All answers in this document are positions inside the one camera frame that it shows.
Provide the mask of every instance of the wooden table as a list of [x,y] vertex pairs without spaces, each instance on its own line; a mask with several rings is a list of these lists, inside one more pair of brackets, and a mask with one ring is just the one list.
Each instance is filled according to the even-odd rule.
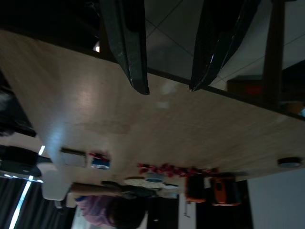
[[[276,172],[305,157],[305,122],[149,74],[151,94],[129,85],[119,65],[0,31],[0,67],[54,164],[71,181],[138,176],[137,163]],[[60,148],[108,150],[111,169],[65,166]],[[181,179],[169,180],[181,183]]]

